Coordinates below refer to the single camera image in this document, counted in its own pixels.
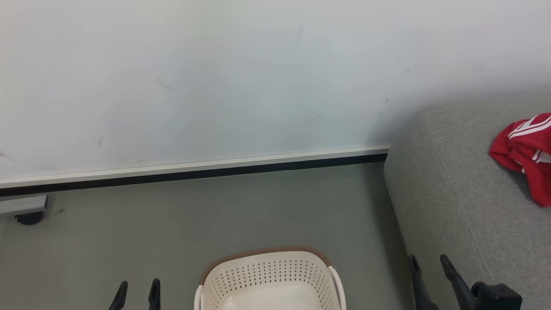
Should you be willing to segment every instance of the basket rim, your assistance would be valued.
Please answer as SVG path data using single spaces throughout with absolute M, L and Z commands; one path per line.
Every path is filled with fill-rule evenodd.
M 199 285 L 204 285 L 205 281 L 207 280 L 207 276 L 210 274 L 210 272 L 220 264 L 226 263 L 231 260 L 245 258 L 248 256 L 255 256 L 255 255 L 269 254 L 269 253 L 280 253 L 280 252 L 308 252 L 319 257 L 327 267 L 331 266 L 331 262 L 329 261 L 329 259 L 319 250 L 316 250 L 312 247 L 296 246 L 296 247 L 274 247 L 274 248 L 258 249 L 258 250 L 252 250 L 248 252 L 225 256 L 215 260 L 203 272 L 203 276 L 201 276 L 201 281 Z

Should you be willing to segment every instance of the red cloth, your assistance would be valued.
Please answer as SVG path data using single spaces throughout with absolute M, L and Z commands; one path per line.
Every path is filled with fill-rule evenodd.
M 532 198 L 551 206 L 551 113 L 509 125 L 495 139 L 490 156 L 511 170 L 526 174 Z

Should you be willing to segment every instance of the white wall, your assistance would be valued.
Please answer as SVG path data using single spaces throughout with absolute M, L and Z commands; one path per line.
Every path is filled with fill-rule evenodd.
M 0 179 L 392 142 L 547 89 L 551 3 L 3 0 Z

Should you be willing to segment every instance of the sofa cushion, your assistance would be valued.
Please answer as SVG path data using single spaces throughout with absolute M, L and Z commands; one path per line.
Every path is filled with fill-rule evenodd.
M 440 254 L 469 286 L 505 283 L 522 295 L 523 310 L 549 308 L 551 208 L 532 201 L 523 174 L 488 155 L 507 125 L 543 112 L 551 112 L 551 97 L 441 105 L 418 114 L 392 145 L 387 186 L 408 252 L 441 310 L 458 305 Z

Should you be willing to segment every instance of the caster wheel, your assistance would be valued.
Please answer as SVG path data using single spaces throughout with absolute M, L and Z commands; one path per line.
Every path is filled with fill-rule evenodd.
M 17 222 L 21 223 L 23 225 L 34 225 L 42 221 L 44 218 L 44 212 L 34 212 L 34 213 L 27 213 L 27 214 L 20 214 L 16 215 L 15 218 L 17 218 Z

